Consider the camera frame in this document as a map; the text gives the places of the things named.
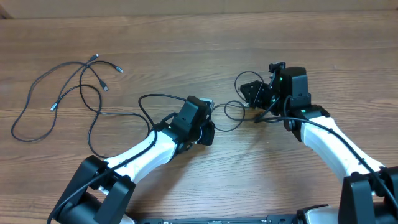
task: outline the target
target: metal connector tip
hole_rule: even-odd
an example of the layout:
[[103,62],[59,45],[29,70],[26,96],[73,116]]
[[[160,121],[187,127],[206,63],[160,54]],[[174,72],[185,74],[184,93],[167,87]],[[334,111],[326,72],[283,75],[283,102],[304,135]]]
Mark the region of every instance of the metal connector tip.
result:
[[52,107],[50,108],[50,110],[53,111],[55,108],[57,108],[57,106],[58,106],[58,103],[54,103],[54,104],[52,105]]
[[120,73],[123,73],[124,71],[123,71],[123,69],[121,69],[119,66],[116,66],[116,68],[115,68],[117,71],[119,71]]

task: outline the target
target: wooden tabletop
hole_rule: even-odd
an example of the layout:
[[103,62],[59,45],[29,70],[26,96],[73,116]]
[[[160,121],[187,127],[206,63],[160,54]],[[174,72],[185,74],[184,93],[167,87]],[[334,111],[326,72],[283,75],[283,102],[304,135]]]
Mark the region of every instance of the wooden tabletop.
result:
[[[103,111],[140,113],[137,99],[148,93],[225,103],[239,99],[233,82],[242,71],[267,79],[271,62],[305,67],[313,103],[371,157],[398,165],[397,21],[398,11],[0,21],[0,223],[44,223],[91,155],[86,135],[95,114],[78,91],[61,102],[44,140],[19,142],[10,129],[39,75],[95,53],[124,69],[95,67],[109,86],[101,92]],[[36,86],[16,126],[18,136],[49,129],[49,109],[76,68],[57,70]],[[255,79],[247,75],[238,85]],[[100,87],[92,73],[83,82]],[[68,87],[76,84],[74,78]],[[93,91],[85,95],[98,105]],[[158,122],[182,105],[157,97],[143,103]],[[236,124],[222,110],[213,116],[220,128]],[[112,156],[142,141],[146,127],[139,118],[101,116],[92,135],[94,148]],[[195,146],[151,172],[137,185],[127,212],[135,218],[264,217],[338,205],[340,190],[325,163],[282,124],[246,122],[229,133],[217,131],[211,147]]]

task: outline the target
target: wood grain surface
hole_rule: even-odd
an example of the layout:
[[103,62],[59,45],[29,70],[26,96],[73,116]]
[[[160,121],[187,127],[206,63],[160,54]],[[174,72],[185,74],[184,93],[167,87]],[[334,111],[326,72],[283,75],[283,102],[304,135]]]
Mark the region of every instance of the wood grain surface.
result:
[[[43,141],[18,142],[10,128],[40,74],[95,53],[125,71],[95,67],[109,86],[102,91],[103,111],[140,113],[137,99],[147,93],[225,103],[238,100],[233,81],[242,71],[267,78],[271,62],[306,67],[313,103],[370,156],[398,165],[397,21],[398,11],[0,21],[0,223],[44,223],[91,154],[86,135],[94,114],[77,91],[61,102],[54,131]],[[36,86],[16,127],[19,136],[48,130],[49,108],[76,68],[57,70]],[[238,85],[255,79],[247,75]],[[83,82],[100,87],[92,74]],[[69,86],[76,84],[74,78]],[[85,95],[98,104],[93,91]],[[182,104],[149,98],[144,105],[160,121]],[[213,116],[220,128],[236,124],[221,110]],[[145,130],[139,118],[102,116],[93,146],[116,155],[143,140]],[[211,147],[195,146],[151,172],[137,185],[127,212],[134,218],[263,217],[338,205],[340,189],[325,163],[281,124],[243,123],[233,132],[216,132]]]

